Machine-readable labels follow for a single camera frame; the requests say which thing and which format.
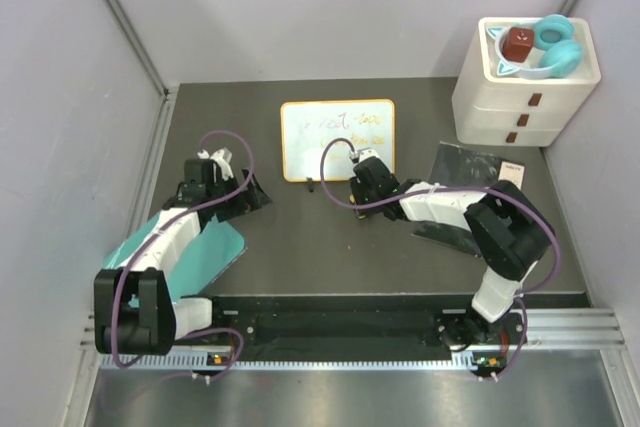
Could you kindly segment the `yellow framed whiteboard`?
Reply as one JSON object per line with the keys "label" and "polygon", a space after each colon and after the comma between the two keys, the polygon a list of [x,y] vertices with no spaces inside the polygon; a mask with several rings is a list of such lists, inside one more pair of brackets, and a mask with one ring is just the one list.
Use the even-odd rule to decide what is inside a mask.
{"label": "yellow framed whiteboard", "polygon": [[283,176],[288,182],[346,181],[353,175],[347,139],[358,150],[373,149],[395,170],[395,104],[390,99],[286,102],[281,106]]}

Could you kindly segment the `yellow black whiteboard eraser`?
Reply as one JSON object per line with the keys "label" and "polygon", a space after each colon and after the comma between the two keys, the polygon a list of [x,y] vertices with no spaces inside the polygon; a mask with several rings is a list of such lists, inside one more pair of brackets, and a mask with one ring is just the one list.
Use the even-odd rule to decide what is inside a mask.
{"label": "yellow black whiteboard eraser", "polygon": [[[349,202],[351,205],[356,206],[360,204],[360,200],[361,200],[361,189],[360,189],[360,185],[358,183],[357,180],[350,180],[349,181],[349,187],[350,187],[350,195],[349,195]],[[354,214],[356,216],[357,219],[365,219],[366,218],[366,213],[362,210],[360,210],[359,208],[354,210]]]}

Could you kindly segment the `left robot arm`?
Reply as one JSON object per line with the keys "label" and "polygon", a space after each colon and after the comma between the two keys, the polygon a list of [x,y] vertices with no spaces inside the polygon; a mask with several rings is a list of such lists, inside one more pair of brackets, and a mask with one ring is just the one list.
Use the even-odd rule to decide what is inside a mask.
{"label": "left robot arm", "polygon": [[200,151],[184,163],[176,193],[126,240],[94,279],[95,346],[102,354],[165,355],[178,340],[216,343],[225,317],[202,290],[245,251],[231,220],[270,204],[231,152]]}

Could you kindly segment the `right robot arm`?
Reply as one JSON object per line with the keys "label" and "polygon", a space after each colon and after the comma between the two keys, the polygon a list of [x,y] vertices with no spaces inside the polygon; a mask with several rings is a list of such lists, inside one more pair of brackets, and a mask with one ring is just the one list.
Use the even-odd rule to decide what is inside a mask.
{"label": "right robot arm", "polygon": [[361,216],[431,223],[470,234],[487,264],[467,317],[469,335],[487,343],[504,327],[503,315],[524,280],[552,245],[555,232],[508,180],[490,188],[446,188],[420,180],[399,182],[372,149],[349,155],[351,203]]}

